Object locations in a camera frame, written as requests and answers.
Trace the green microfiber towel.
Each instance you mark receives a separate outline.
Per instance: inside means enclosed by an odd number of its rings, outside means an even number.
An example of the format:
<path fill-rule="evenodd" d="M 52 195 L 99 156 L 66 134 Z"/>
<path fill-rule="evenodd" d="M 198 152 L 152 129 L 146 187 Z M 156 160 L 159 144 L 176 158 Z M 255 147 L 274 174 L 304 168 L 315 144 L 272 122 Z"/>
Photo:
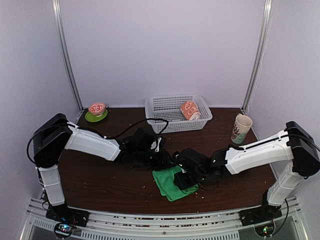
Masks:
<path fill-rule="evenodd" d="M 179 189 L 179 187 L 174 184 L 175 174 L 177 173 L 185 173 L 185 171 L 180 166 L 152 171 L 152 176 L 160 194 L 163 197 L 166 197 L 170 202 L 189 196 L 199 189 L 197 184 L 194 184 L 185 190 Z"/>

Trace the white plastic mesh basket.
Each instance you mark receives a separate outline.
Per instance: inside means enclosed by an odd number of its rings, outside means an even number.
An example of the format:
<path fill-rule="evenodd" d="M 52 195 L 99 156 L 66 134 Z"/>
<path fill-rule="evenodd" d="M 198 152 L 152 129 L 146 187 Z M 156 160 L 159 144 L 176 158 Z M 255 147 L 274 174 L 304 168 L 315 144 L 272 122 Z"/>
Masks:
<path fill-rule="evenodd" d="M 200 119 L 186 120 L 180 108 L 186 101 L 194 101 L 200 111 Z M 196 131 L 204 128 L 213 118 L 207 103 L 198 94 L 174 94 L 147 97 L 144 101 L 145 117 L 157 134 Z"/>

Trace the orange rabbit pattern towel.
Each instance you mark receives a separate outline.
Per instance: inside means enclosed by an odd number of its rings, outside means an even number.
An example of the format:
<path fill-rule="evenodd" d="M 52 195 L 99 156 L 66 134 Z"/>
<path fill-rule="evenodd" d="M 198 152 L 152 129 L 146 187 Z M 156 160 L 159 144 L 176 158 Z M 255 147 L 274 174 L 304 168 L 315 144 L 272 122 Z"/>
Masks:
<path fill-rule="evenodd" d="M 199 120 L 201 116 L 197 104 L 192 100 L 185 101 L 181 105 L 180 111 L 187 121 Z"/>

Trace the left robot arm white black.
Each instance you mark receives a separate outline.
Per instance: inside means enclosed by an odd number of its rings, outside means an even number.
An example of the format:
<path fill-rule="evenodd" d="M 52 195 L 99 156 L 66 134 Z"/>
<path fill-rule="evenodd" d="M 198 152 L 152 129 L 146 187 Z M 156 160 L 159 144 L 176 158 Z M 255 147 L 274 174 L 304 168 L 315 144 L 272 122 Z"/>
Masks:
<path fill-rule="evenodd" d="M 58 163 L 63 150 L 74 150 L 125 164 L 139 162 L 150 170 L 162 170 L 174 165 L 164 149 L 165 138 L 151 128 L 139 127 L 132 136 L 123 139 L 105 136 L 98 131 L 80 127 L 58 113 L 38 128 L 27 147 L 33 148 L 28 159 L 35 165 L 47 196 L 49 209 L 61 222 L 72 218 L 61 184 Z"/>

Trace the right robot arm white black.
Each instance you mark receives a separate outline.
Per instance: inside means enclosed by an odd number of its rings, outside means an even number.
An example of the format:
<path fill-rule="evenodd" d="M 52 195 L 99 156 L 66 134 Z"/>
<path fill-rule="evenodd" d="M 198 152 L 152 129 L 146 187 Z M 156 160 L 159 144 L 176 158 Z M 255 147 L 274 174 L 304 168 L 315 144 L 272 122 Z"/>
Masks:
<path fill-rule="evenodd" d="M 242 146 L 229 145 L 211 157 L 192 148 L 176 153 L 173 159 L 182 170 L 174 174 L 173 182 L 180 190 L 186 190 L 198 183 L 218 182 L 251 168 L 286 161 L 284 171 L 265 192 L 262 205 L 256 210 L 258 219 L 266 221 L 303 179 L 319 172 L 319 151 L 312 136 L 289 121 L 284 130 L 271 137 Z"/>

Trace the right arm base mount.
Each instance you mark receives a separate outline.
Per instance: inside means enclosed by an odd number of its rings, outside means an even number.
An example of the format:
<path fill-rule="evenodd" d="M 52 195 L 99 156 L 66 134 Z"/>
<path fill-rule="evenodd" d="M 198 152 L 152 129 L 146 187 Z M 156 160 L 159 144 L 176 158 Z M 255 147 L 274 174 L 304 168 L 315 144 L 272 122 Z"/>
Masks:
<path fill-rule="evenodd" d="M 239 212 L 239 218 L 243 227 L 253 226 L 259 237 L 271 237 L 276 232 L 274 220 L 282 216 L 279 207 L 255 207 Z"/>

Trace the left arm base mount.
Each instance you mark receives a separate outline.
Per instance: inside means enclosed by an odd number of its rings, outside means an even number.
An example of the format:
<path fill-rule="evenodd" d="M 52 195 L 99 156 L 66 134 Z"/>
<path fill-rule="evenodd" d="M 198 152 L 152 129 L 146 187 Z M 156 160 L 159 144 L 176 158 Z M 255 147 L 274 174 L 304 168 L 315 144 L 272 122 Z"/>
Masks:
<path fill-rule="evenodd" d="M 57 222 L 53 227 L 53 233 L 57 238 L 64 240 L 71 237 L 77 227 L 86 227 L 89 215 L 88 211 L 69 208 L 66 217 L 58 217 L 49 209 L 45 217 Z"/>

